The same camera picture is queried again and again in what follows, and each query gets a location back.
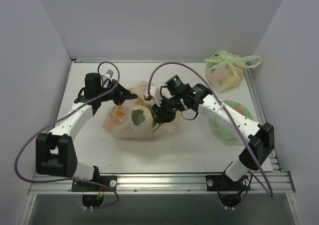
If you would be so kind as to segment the green netted fake melon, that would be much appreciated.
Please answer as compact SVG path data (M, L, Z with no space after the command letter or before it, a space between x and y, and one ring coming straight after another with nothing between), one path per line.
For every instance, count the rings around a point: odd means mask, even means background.
M133 110L131 113L131 120L133 125L139 126L142 124L152 124L153 116L148 108Z

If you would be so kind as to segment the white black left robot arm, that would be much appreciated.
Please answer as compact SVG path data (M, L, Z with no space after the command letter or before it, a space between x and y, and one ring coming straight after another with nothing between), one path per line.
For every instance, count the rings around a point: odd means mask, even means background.
M84 82L65 119L48 133L37 136L35 165L38 174L80 179L88 190L95 191L101 185L101 178L96 175L98 168L78 160L73 141L103 102L112 101L119 106L138 96L108 75L89 73Z

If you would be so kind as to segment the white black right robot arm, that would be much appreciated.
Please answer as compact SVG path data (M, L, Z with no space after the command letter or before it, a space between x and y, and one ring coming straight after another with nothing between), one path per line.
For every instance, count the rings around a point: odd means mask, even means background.
M174 76L164 86L168 89L170 98L161 95L160 90L154 86L145 91L145 98L155 102L153 109L157 123L172 122L177 111L193 110L217 122L247 143L238 159L225 169L221 177L221 184L225 189L232 190L244 174L251 170L257 171L273 151L274 127L268 122L260 124L224 102L219 103L211 90L202 84L191 87Z

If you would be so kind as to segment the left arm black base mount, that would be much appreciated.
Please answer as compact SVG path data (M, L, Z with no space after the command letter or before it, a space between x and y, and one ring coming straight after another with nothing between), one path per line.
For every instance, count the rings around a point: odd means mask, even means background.
M107 186L108 188L111 188L113 190L116 190L117 186L117 176L115 175L100 175L100 177L93 179L92 181L96 184L90 184L80 181L74 181L72 183L71 191L72 192L104 192L109 191L105 187L101 186Z

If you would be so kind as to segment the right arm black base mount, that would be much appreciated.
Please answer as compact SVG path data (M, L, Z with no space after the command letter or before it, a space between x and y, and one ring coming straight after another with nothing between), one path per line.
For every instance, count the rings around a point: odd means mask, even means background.
M249 178L247 175L242 176L234 182L224 174L206 175L206 189L210 192L241 192L250 189Z

